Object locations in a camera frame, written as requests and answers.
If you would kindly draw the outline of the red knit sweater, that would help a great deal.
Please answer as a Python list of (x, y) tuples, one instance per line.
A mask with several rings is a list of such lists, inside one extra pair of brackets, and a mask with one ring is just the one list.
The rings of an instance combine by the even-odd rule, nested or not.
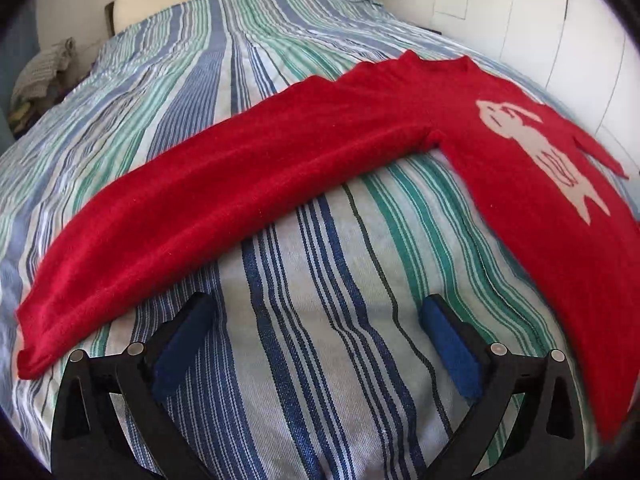
[(588, 132), (470, 58), (312, 76), (125, 174), (76, 214), (17, 309), (23, 379), (295, 207), (439, 150), (570, 340), (600, 436), (639, 376), (639, 225)]

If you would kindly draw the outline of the folded clothes pile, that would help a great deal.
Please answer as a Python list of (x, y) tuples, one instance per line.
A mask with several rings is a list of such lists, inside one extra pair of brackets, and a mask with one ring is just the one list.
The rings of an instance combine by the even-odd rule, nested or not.
[(41, 50), (15, 81), (8, 123), (14, 136), (24, 134), (66, 92), (64, 74), (76, 56), (73, 37)]

